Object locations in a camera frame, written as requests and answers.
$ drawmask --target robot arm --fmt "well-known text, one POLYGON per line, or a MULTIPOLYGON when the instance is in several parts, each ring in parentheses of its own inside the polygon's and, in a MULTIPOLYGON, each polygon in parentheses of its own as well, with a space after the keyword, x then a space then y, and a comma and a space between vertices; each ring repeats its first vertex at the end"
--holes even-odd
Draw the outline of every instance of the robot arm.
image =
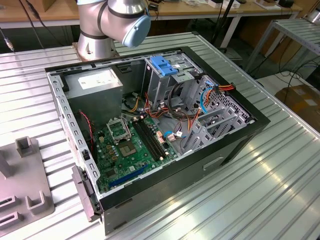
POLYGON ((86 60, 111 58, 113 40, 133 48, 147 36, 151 20, 142 0, 78 0, 78 52, 86 60))

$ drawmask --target blue drive bay latch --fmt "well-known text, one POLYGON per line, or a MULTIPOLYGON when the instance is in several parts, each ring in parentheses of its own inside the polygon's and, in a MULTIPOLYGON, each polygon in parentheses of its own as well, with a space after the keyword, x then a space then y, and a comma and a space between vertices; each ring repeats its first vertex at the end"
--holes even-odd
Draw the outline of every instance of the blue drive bay latch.
POLYGON ((161 72, 163 76, 169 76, 178 73, 163 56, 150 57, 152 64, 161 72))

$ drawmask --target cardboard box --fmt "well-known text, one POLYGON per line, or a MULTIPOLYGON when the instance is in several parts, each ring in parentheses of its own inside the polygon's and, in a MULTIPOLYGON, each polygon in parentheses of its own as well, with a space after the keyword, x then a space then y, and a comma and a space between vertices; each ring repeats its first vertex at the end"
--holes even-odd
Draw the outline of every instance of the cardboard box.
MULTIPOLYGON (((287 88, 283 88, 275 94, 281 102, 284 102, 287 88)), ((300 118, 320 133, 320 94, 303 84, 288 88, 287 105, 300 118)))
MULTIPOLYGON (((34 6, 38 13, 47 11, 55 1, 56 0, 29 0, 29 2, 34 6)), ((23 0, 22 3, 28 10, 29 8, 26 2, 23 0)), ((22 8, 18 0, 0 0, 0 5, 22 8)))

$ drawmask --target motherboard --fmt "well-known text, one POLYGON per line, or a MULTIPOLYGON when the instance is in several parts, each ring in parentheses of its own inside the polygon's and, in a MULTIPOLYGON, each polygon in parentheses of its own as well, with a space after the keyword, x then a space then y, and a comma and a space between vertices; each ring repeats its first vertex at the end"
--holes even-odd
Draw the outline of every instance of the motherboard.
POLYGON ((97 185, 101 192, 107 192, 178 157, 151 117, 136 121, 116 119, 93 135, 96 140, 96 165, 101 175, 97 185))

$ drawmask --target open computer tower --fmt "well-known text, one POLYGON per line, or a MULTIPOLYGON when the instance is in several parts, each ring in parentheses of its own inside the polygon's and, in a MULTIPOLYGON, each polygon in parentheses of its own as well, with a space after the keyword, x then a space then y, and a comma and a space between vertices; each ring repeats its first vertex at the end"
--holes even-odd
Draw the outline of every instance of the open computer tower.
POLYGON ((188 47, 46 74, 84 211, 105 234, 231 161, 270 122, 188 47))

